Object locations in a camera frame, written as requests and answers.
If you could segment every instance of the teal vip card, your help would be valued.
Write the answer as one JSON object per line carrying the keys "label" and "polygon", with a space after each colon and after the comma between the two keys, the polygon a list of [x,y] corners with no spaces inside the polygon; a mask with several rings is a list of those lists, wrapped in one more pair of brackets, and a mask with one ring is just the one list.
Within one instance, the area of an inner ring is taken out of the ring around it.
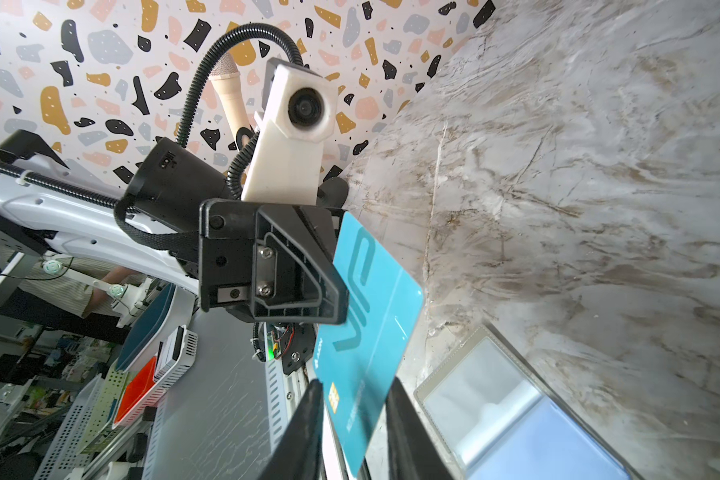
{"label": "teal vip card", "polygon": [[357,475],[424,295],[350,214],[344,214],[333,264],[349,289],[347,319],[320,325],[313,363],[349,469]]}

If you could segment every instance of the marble surface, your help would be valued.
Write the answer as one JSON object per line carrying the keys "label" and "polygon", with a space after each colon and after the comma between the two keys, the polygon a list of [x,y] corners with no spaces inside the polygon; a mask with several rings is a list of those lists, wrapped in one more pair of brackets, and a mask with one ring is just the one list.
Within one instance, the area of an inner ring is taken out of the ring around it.
{"label": "marble surface", "polygon": [[644,478],[720,478],[720,0],[496,6],[345,172],[427,294],[398,376],[491,323]]}

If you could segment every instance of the microphone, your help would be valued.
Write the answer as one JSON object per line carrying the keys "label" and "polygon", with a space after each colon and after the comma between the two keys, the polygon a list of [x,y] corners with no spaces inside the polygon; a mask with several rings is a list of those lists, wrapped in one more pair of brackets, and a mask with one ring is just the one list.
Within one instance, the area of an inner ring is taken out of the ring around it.
{"label": "microphone", "polygon": [[253,132],[248,122],[246,104],[242,100],[240,71],[231,53],[224,53],[211,70],[209,78],[213,83],[213,89],[221,99],[221,106],[224,108],[226,121],[235,135],[237,147],[242,150],[253,136]]}

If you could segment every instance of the red wire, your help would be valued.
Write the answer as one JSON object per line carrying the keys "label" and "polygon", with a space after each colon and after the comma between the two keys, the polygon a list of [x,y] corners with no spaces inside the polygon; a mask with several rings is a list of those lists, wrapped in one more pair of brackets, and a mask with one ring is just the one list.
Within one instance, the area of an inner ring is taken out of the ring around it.
{"label": "red wire", "polygon": [[291,341],[293,341],[293,334],[296,333],[296,329],[291,329],[291,336],[288,338],[288,345],[286,345],[286,348],[284,350],[280,350],[280,355],[275,357],[275,360],[279,360],[280,357],[282,357],[282,354],[287,352],[288,349],[291,347]]}

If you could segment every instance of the metal bracket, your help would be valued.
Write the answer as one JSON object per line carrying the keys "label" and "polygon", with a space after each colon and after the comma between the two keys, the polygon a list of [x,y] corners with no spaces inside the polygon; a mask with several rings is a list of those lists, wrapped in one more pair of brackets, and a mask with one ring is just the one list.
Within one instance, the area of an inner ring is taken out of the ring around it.
{"label": "metal bracket", "polygon": [[[341,323],[348,291],[332,263],[343,210],[215,198],[200,214],[200,306],[246,322]],[[248,293],[232,299],[232,290]]]}

